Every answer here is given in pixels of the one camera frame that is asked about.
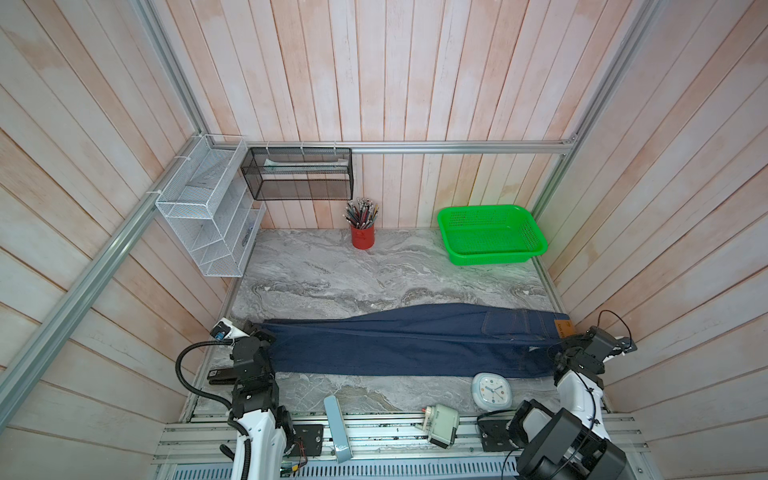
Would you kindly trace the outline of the dark blue denim trousers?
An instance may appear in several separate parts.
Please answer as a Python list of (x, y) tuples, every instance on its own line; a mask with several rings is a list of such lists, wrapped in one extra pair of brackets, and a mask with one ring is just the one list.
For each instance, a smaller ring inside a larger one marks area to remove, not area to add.
[(465, 303), (271, 319), (261, 327), (276, 337), (270, 355), (277, 371), (351, 376), (548, 376), (551, 353), (575, 332), (562, 313)]

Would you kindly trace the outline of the green plastic basket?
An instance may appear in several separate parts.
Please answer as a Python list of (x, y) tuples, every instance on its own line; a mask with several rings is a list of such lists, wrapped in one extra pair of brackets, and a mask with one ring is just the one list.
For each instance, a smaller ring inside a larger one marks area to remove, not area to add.
[(523, 207), (448, 207), (439, 212), (437, 221), (454, 265), (524, 263), (548, 249), (532, 214)]

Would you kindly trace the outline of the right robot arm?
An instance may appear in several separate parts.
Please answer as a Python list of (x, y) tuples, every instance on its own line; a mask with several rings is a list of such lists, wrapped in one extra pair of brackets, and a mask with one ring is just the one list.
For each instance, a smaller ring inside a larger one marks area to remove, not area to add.
[(631, 479), (626, 453), (604, 425), (601, 404), (605, 361), (637, 349), (631, 335), (616, 337), (597, 327), (564, 339), (555, 348), (554, 383), (561, 408), (553, 412), (524, 401), (507, 425), (520, 448), (520, 479)]

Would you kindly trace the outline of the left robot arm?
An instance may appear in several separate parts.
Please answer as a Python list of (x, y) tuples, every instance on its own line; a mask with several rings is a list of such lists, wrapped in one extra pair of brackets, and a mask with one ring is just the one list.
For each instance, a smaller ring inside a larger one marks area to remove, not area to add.
[(269, 338), (236, 327), (228, 337), (235, 375), (228, 424), (237, 431), (231, 477), (279, 479), (288, 470), (284, 457), (293, 450), (294, 429), (279, 401)]

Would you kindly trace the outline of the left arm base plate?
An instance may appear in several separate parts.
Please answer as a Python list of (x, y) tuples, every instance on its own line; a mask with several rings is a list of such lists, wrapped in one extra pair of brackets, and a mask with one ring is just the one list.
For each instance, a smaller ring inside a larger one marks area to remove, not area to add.
[(321, 424), (295, 424), (291, 458), (313, 458), (322, 453), (325, 427)]

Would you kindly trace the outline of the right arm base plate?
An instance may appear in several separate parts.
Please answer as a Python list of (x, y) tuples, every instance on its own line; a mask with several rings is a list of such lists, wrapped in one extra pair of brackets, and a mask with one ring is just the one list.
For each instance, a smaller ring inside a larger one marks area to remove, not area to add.
[(511, 421), (511, 418), (500, 416), (477, 419), (476, 425), (484, 452), (510, 452), (519, 449), (509, 434), (508, 426)]

